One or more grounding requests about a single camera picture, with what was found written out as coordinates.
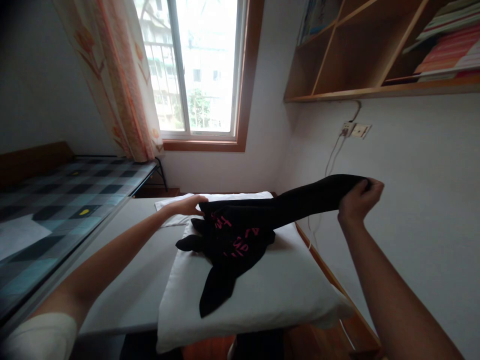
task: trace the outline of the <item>wooden shelf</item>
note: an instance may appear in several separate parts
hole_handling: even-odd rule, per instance
[[[285,96],[304,96],[314,92],[317,74],[327,51],[334,24],[297,47],[293,55]]]
[[[286,103],[374,99],[441,94],[466,94],[480,92],[480,75],[449,80],[414,82],[400,85],[378,86],[355,90],[327,92],[310,96],[285,98]]]
[[[341,6],[338,22],[341,23],[345,18],[355,16],[355,13],[361,12],[377,0],[345,0]]]
[[[284,100],[480,92],[480,76],[383,86],[387,79],[411,77],[431,47],[402,50],[448,1],[343,0],[336,21],[296,48]]]

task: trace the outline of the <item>white wall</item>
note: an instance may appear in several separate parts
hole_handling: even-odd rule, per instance
[[[168,151],[169,184],[182,192],[274,189],[296,117],[283,96],[301,17],[301,1],[265,1],[245,153]]]
[[[22,1],[2,48],[0,153],[65,140],[114,155],[52,1]]]
[[[480,358],[480,94],[364,100],[364,140],[347,138],[333,174],[385,183],[366,226],[468,359]],[[324,177],[354,102],[301,105],[276,191]],[[372,325],[332,211],[310,218],[320,255]],[[300,221],[308,234],[306,220]]]
[[[301,17],[301,1],[265,1],[245,153],[167,152],[162,162],[170,186],[183,192],[274,188],[296,115],[283,94]],[[4,52],[10,59],[0,67],[0,94],[10,93],[0,98],[2,123],[10,124],[0,153],[65,140],[76,154],[113,155],[52,2],[25,1],[10,33]]]

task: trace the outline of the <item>patterned curtain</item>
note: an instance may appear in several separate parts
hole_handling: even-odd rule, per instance
[[[118,155],[163,149],[149,64],[132,0],[53,0]]]

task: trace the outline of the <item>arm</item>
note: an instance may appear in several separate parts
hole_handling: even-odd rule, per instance
[[[159,227],[176,214],[203,216],[195,206],[207,201],[204,196],[194,195],[172,202],[120,234],[63,280],[30,317],[64,313],[70,315],[76,321],[77,329],[80,329],[98,296],[132,261]]]
[[[341,201],[338,221],[345,235],[378,337],[389,359],[463,359],[440,325],[408,287],[364,225],[384,184],[357,184]]]

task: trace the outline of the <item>white sheet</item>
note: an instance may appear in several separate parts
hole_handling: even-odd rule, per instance
[[[23,250],[52,232],[25,215],[0,223],[0,261]]]
[[[254,195],[272,197],[268,192]],[[251,197],[237,195],[240,199]],[[193,231],[189,223],[184,236]],[[203,319],[199,302],[212,266],[202,254],[177,252],[158,309],[159,354],[211,337],[302,323],[327,329],[339,318],[353,314],[352,306],[333,289],[295,225],[290,223],[275,233],[274,244],[261,260],[236,280],[231,298]]]
[[[188,193],[186,195],[182,196],[177,196],[177,197],[172,197],[167,200],[162,200],[162,201],[157,201],[155,203],[155,209],[159,211],[161,208],[163,208],[165,205],[176,202],[178,200],[186,199],[194,194]],[[264,197],[271,198],[272,194],[270,194],[268,191],[264,192],[259,192],[259,193],[239,193],[239,194],[201,194],[204,197],[208,198],[208,201],[218,201],[218,200],[239,200],[239,199],[263,199]],[[175,215],[169,218],[167,221],[163,223],[161,228],[169,227],[169,226],[178,226],[178,225],[186,225],[190,221],[190,219],[203,219],[202,216],[196,216],[196,215]]]

